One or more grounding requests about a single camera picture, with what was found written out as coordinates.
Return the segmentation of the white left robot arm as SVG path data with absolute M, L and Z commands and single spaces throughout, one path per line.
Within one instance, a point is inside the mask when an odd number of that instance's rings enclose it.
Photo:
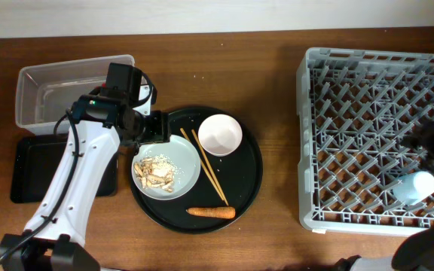
M 20 235 L 0 243 L 4 270 L 99 270 L 84 248 L 87 222 L 107 165 L 121 145 L 170 140 L 168 115 L 155 96 L 83 95 L 67 110 L 70 128 L 52 182 Z

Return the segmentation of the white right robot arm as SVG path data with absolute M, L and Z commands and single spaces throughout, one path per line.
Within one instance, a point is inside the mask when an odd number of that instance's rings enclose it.
M 420 167 L 434 175 L 434 121 L 419 126 L 400 144 L 411 149 L 426 150 Z M 392 257 L 369 259 L 354 255 L 341 258 L 331 270 L 434 270 L 434 227 L 408 237 Z

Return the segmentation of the light blue cup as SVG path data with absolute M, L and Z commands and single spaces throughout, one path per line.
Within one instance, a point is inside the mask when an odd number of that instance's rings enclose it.
M 426 171 L 414 172 L 397 178 L 392 192 L 407 206 L 416 205 L 434 193 L 434 176 Z

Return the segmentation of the pink bowl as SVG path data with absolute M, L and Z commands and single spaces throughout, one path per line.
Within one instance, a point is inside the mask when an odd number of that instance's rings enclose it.
M 224 157 L 239 148 L 243 140 L 243 129 L 230 115 L 214 114 L 202 122 L 197 137 L 206 152 Z

